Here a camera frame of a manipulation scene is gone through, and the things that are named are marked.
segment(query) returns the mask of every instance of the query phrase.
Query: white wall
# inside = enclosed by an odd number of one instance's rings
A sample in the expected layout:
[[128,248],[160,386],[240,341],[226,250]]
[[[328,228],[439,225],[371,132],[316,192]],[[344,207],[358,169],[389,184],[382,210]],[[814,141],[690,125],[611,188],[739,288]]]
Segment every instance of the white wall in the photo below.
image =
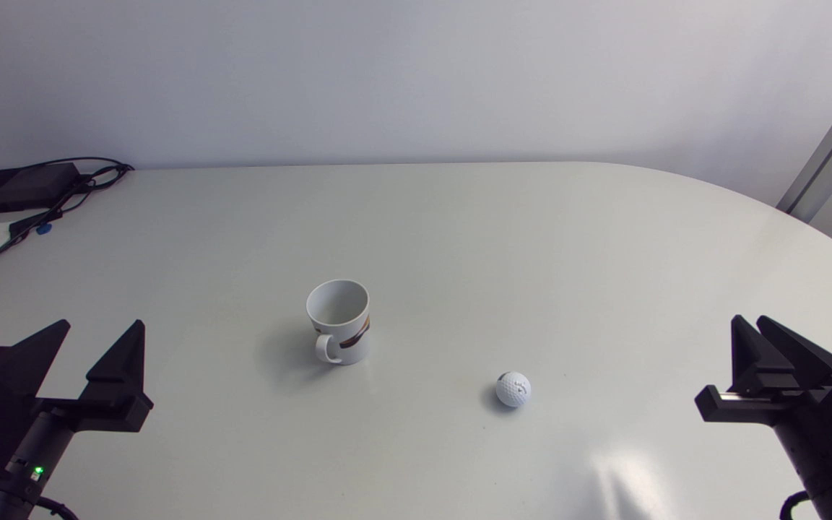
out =
[[0,168],[604,160],[775,204],[832,0],[0,0]]

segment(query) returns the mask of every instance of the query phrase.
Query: cable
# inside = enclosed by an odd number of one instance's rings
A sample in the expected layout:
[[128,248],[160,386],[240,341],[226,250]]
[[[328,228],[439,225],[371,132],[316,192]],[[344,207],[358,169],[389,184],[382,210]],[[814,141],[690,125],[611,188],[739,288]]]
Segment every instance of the cable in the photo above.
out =
[[[70,188],[66,192],[66,195],[60,198],[60,200],[57,201],[56,204],[54,204],[49,210],[40,214],[40,218],[32,221],[32,223],[24,227],[23,230],[17,231],[17,233],[13,233],[12,238],[9,239],[9,241],[7,241],[6,243],[2,244],[2,246],[0,246],[0,254],[3,254],[12,246],[15,246],[16,244],[20,243],[20,241],[23,241],[25,237],[27,237],[27,234],[30,233],[31,230],[33,230],[33,228],[36,228],[37,226],[40,226],[42,224],[46,224],[46,222],[52,220],[53,216],[55,215],[62,216],[62,214],[64,213],[62,210],[63,205],[66,204],[66,202],[70,198],[72,198],[73,195],[85,194],[85,196],[82,197],[82,200],[80,200],[78,204],[75,204],[73,205],[73,207],[69,208],[69,211],[72,211],[80,207],[80,205],[82,205],[82,203],[85,202],[86,198],[88,198],[93,191],[105,190],[106,188],[110,188],[111,186],[113,186],[113,184],[121,180],[121,178],[123,178],[129,171],[136,169],[133,168],[132,165],[128,165],[124,162],[120,162],[115,159],[106,157],[68,157],[65,159],[55,159],[53,161],[37,162],[37,164],[26,165],[26,167],[21,167],[17,169],[39,168],[43,167],[43,165],[52,165],[57,163],[83,160],[106,161],[112,163],[112,165],[109,165],[109,167],[101,168],[90,175],[81,175],[80,182],[78,182],[75,186]],[[96,183],[95,178],[100,177],[101,175],[105,175],[110,171],[116,171],[118,173],[109,181],[102,182],[100,184]]]
[[89,185],[89,187],[92,187],[92,188],[90,188],[90,190],[89,190],[89,191],[86,191],[86,192],[85,192],[85,194],[84,194],[84,195],[82,195],[82,198],[78,201],[78,203],[73,204],[71,207],[67,207],[67,208],[65,208],[65,209],[63,210],[63,214],[64,214],[64,215],[65,215],[65,214],[67,214],[67,213],[69,213],[70,211],[72,211],[72,210],[74,210],[74,209],[76,209],[76,208],[80,207],[80,205],[82,205],[82,203],[84,203],[84,202],[85,202],[85,200],[89,198],[89,195],[90,195],[90,194],[94,194],[94,193],[95,193],[95,189],[94,189],[94,187],[95,187],[95,182],[94,182],[94,181],[92,181],[92,183]]
[[59,514],[63,520],[79,520],[79,517],[73,511],[70,511],[69,507],[66,507],[65,504],[59,503],[56,500],[40,497],[37,499],[37,506],[43,507],[43,509],[49,509],[51,516]]
[[811,497],[808,496],[807,491],[798,491],[798,493],[790,495],[782,504],[782,509],[779,510],[779,520],[792,520],[792,509],[808,500],[811,500]]

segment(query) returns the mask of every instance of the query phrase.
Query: brown stripe on mug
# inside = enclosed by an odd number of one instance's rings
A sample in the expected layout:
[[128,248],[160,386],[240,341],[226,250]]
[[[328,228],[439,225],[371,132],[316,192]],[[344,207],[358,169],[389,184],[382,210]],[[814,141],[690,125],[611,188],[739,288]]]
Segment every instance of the brown stripe on mug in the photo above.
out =
[[361,336],[364,336],[364,333],[366,333],[368,331],[368,329],[370,329],[370,328],[371,328],[371,317],[368,316],[368,317],[364,318],[364,325],[361,326],[361,330],[359,330],[357,332],[357,334],[355,334],[351,338],[346,339],[344,342],[340,342],[339,343],[339,348],[340,349],[347,349],[349,347],[355,346],[355,343],[358,343],[359,339],[361,339]]

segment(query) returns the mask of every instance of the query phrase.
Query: golf ball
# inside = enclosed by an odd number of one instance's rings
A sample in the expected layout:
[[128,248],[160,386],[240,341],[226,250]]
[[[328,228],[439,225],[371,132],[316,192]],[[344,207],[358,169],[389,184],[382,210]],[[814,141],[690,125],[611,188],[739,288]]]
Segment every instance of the golf ball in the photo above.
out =
[[532,383],[519,372],[506,372],[496,379],[496,397],[506,406],[521,406],[532,397]]

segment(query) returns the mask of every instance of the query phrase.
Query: mug handle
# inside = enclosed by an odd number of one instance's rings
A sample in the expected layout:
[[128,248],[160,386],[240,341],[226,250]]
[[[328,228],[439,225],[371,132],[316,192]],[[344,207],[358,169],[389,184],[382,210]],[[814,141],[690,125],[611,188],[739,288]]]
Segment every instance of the mug handle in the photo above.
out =
[[326,351],[326,347],[329,346],[330,339],[333,339],[332,334],[320,334],[320,337],[316,339],[316,357],[324,363],[342,363],[341,359],[329,357],[329,352]]

